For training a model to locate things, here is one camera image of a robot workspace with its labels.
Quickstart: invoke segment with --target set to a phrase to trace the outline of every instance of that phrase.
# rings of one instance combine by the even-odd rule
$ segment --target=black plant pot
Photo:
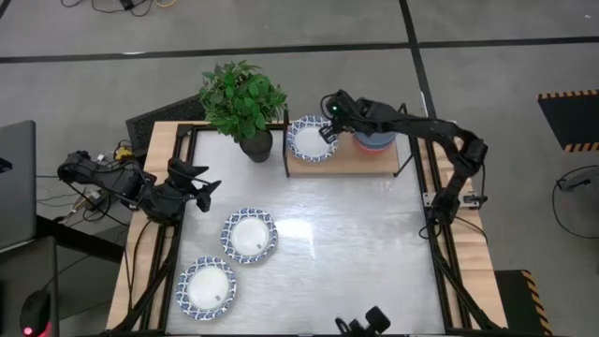
[[[255,163],[262,163],[269,159],[272,149],[272,133],[269,130],[257,130],[252,139],[242,139],[241,149]]]

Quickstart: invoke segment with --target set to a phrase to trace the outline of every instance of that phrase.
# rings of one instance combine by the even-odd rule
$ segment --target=metal clamp
[[[437,194],[434,192],[433,193],[423,193],[422,194],[422,202],[424,203],[424,206],[425,207],[432,206],[432,201],[434,200],[434,197],[436,195]],[[460,208],[478,209],[478,207],[480,206],[481,198],[482,197],[480,197],[476,193],[460,194],[460,196],[459,196]]]

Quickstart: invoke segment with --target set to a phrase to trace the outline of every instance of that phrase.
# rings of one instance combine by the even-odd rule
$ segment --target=wooden table
[[[158,183],[163,182],[168,176],[167,162],[171,158],[175,146],[175,135],[178,124],[179,122],[158,122],[154,125],[144,170],[155,175],[158,178]],[[206,123],[185,122],[185,124],[204,125]],[[431,172],[429,170],[429,159],[426,156],[426,150],[424,150],[424,146],[422,145],[423,142],[420,144],[427,186],[429,187],[429,191],[434,191],[434,188],[432,188]],[[439,170],[442,175],[442,183],[446,183],[451,176],[452,166],[447,161],[444,152],[440,147],[435,147],[435,152],[437,154]],[[472,189],[472,183],[469,181],[465,186],[464,192]],[[482,227],[477,211],[460,211],[458,216]],[[127,236],[125,250],[129,256],[130,269],[133,267],[133,249],[138,241],[139,234],[146,223],[147,219],[143,212],[136,212],[131,220],[131,228]],[[470,291],[473,298],[487,313],[489,318],[498,325],[505,327],[504,309],[495,281],[489,250],[485,243],[485,239],[480,233],[467,225],[461,226],[460,220],[456,220],[454,225],[452,225],[452,230],[464,286]],[[134,302],[137,301],[148,285],[157,232],[158,225],[154,223],[149,224],[139,241],[136,276],[135,283],[133,284]],[[165,249],[163,250],[162,258],[166,256],[171,237],[172,228],[167,232],[167,239],[165,241]],[[123,259],[114,291],[114,297],[112,299],[112,305],[110,307],[107,329],[111,329],[118,325],[127,313],[128,289],[124,268],[125,264]],[[164,285],[158,288],[158,291],[154,295],[149,329],[157,329],[158,327],[158,317],[164,291],[163,286]],[[457,298],[449,284],[447,284],[447,292],[454,327],[460,327],[461,323]]]

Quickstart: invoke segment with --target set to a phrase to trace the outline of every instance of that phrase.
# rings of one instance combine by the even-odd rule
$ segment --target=white plate
[[[201,257],[179,276],[175,296],[184,313],[211,320],[228,310],[237,282],[231,268],[218,257]]]
[[[327,144],[318,133],[330,121],[321,116],[304,116],[292,123],[287,131],[287,143],[291,153],[299,159],[319,163],[333,156],[339,144],[334,140]]]
[[[277,244],[277,228],[269,213],[242,208],[225,221],[221,243],[225,253],[237,262],[254,263]]]

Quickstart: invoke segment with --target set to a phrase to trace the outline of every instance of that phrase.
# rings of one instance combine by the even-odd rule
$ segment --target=green leaves
[[[267,123],[287,110],[281,86],[274,86],[267,76],[256,73],[257,69],[241,61],[202,73],[207,81],[199,90],[199,100],[206,120],[236,142],[253,138],[258,129],[266,130]]]

